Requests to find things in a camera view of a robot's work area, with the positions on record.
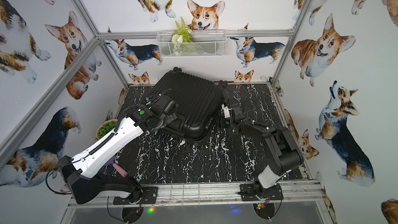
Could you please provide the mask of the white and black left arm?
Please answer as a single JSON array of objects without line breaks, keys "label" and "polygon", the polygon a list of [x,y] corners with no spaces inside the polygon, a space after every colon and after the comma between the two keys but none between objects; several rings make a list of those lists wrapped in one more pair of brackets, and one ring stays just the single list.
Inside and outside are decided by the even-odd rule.
[{"label": "white and black left arm", "polygon": [[143,134],[153,134],[176,120],[178,104],[166,94],[148,98],[145,104],[127,107],[119,115],[115,128],[86,150],[73,157],[62,157],[60,172],[77,204],[96,197],[118,197],[136,203],[143,198],[141,185],[131,176],[115,178],[100,170],[109,164],[129,142]]}]

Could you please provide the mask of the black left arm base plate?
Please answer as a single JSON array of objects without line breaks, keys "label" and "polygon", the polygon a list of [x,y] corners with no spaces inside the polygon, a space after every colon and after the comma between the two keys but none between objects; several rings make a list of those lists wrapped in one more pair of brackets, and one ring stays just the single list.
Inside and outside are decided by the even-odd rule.
[{"label": "black left arm base plate", "polygon": [[158,189],[158,187],[143,187],[141,189],[136,189],[127,198],[115,197],[113,204],[155,204],[157,200]]}]

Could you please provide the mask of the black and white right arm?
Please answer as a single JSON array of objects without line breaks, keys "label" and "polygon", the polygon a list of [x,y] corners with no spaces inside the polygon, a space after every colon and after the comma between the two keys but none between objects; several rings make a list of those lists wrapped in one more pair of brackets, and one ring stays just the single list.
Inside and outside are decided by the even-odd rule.
[{"label": "black and white right arm", "polygon": [[241,196],[241,200],[282,200],[284,197],[278,182],[304,162],[304,157],[289,129],[271,128],[263,122],[247,118],[238,103],[223,104],[221,112],[221,125],[232,128],[235,134],[258,141],[263,145],[266,155],[265,168],[255,177],[254,182],[240,185],[237,194]]}]

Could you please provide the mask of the black hard-shell suitcase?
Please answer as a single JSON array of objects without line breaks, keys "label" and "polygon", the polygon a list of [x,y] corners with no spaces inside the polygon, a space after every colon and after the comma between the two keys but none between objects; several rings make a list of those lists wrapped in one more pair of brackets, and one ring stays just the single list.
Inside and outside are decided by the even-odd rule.
[{"label": "black hard-shell suitcase", "polygon": [[216,84],[174,67],[150,89],[145,98],[170,89],[167,95],[178,104],[177,119],[163,130],[195,146],[203,146],[221,114],[227,86],[228,82],[224,80]]}]

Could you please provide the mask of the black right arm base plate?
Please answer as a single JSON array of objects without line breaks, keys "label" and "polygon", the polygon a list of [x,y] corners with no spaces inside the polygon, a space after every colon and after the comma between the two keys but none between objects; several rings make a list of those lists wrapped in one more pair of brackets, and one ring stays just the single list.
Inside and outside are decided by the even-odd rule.
[{"label": "black right arm base plate", "polygon": [[263,188],[259,183],[254,182],[251,184],[240,184],[239,192],[241,200],[246,201],[266,201],[270,200],[283,200],[284,196],[282,188],[279,184],[273,185],[270,188]]}]

